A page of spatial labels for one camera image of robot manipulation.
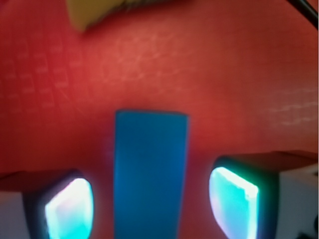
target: blue rectangular block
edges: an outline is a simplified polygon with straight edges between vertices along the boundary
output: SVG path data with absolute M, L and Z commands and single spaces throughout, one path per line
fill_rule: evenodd
M 186 166 L 188 117 L 116 114 L 116 239 L 177 238 Z

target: black cable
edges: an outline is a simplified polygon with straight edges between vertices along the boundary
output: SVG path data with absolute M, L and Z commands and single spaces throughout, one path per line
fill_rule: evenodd
M 318 30 L 318 12 L 306 0 L 287 0 Z
M 313 239 L 313 238 L 308 236 L 307 234 L 300 233 L 296 239 Z
M 316 233 L 318 233 L 318 215 L 315 219 L 314 228 L 315 228 Z

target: red surface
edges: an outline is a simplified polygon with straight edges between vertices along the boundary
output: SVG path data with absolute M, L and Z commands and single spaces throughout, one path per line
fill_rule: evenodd
M 77 167 L 113 236 L 114 112 L 191 117 L 181 238 L 223 238 L 208 177 L 223 153 L 318 151 L 318 32 L 285 0 L 175 0 L 81 35 L 63 0 L 0 11 L 0 169 Z

